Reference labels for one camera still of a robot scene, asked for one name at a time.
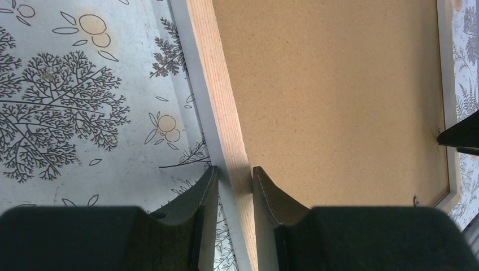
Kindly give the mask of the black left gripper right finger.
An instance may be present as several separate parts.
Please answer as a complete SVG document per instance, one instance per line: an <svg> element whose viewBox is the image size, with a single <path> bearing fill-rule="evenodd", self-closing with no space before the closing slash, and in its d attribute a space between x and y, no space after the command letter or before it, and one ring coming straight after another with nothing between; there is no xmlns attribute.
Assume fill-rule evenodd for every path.
<svg viewBox="0 0 479 271"><path fill-rule="evenodd" d="M307 208L253 169L259 270L477 270L454 222L430 207Z"/></svg>

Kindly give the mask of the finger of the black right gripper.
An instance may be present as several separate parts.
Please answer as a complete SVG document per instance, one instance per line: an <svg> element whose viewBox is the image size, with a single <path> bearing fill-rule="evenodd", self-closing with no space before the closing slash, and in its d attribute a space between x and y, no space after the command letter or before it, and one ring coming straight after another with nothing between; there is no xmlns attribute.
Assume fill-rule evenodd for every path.
<svg viewBox="0 0 479 271"><path fill-rule="evenodd" d="M440 133L437 142L457 152L478 156L478 111Z"/></svg>

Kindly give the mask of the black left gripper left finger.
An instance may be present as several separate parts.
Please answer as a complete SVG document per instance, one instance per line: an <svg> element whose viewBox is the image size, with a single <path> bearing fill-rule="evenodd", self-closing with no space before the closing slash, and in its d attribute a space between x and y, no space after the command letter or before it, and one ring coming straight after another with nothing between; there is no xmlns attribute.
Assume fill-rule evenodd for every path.
<svg viewBox="0 0 479 271"><path fill-rule="evenodd" d="M146 213L136 206L16 207L1 216L2 270L213 270L219 173Z"/></svg>

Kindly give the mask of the light wooden picture frame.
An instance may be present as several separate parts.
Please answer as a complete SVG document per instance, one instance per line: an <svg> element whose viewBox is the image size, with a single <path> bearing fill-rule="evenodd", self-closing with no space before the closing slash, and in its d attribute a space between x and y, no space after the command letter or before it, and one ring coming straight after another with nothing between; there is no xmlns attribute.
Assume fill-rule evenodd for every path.
<svg viewBox="0 0 479 271"><path fill-rule="evenodd" d="M172 1L171 5L180 32L208 149L213 163L221 168L224 183L233 192L242 239L246 243L252 264L258 268L252 173L255 167L261 166L252 166L248 159L213 2ZM417 199L410 206L351 206L430 207L443 211L437 208L436 204L422 206Z"/></svg>

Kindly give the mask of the brown cardboard backing board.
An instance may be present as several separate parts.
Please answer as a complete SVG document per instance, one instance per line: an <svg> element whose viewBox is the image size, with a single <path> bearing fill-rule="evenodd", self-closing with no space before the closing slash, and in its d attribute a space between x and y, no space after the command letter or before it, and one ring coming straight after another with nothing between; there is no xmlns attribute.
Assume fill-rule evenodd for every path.
<svg viewBox="0 0 479 271"><path fill-rule="evenodd" d="M435 1L214 1L249 162L303 205L448 192Z"/></svg>

